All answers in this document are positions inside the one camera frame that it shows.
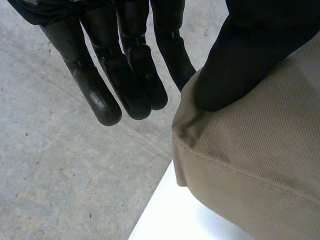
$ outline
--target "concrete floor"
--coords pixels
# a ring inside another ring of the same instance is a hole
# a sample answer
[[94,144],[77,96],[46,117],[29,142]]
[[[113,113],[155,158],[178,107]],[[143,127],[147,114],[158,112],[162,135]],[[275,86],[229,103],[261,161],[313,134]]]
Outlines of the concrete floor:
[[[196,69],[226,15],[223,0],[186,1],[181,35]],[[0,240],[126,240],[172,159],[180,101],[152,14],[146,37],[168,105],[113,127],[96,120],[38,27],[5,0],[0,18]]]

